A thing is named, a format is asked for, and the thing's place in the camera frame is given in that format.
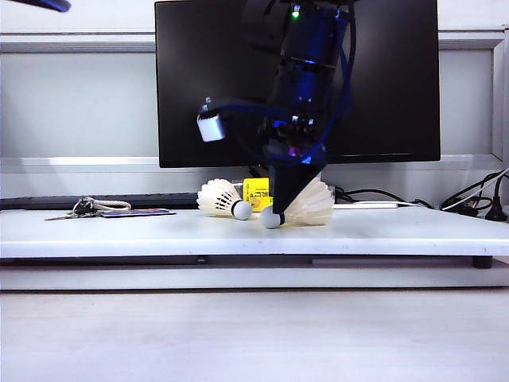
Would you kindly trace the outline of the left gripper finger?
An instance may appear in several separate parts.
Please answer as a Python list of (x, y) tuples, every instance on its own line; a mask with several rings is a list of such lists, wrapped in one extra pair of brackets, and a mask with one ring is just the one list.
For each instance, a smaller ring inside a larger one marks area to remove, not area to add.
[(67, 0), (13, 0), (30, 6), (40, 7), (57, 12), (68, 12), (72, 4)]

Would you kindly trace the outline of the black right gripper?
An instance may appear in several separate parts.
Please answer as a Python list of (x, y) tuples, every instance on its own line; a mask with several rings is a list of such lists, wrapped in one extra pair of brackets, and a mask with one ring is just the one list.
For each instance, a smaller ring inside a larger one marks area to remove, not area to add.
[(272, 112), (263, 116), (260, 161), (276, 166), (270, 228), (327, 223), (327, 185), (317, 174), (327, 164), (324, 143), (328, 134), (327, 113)]

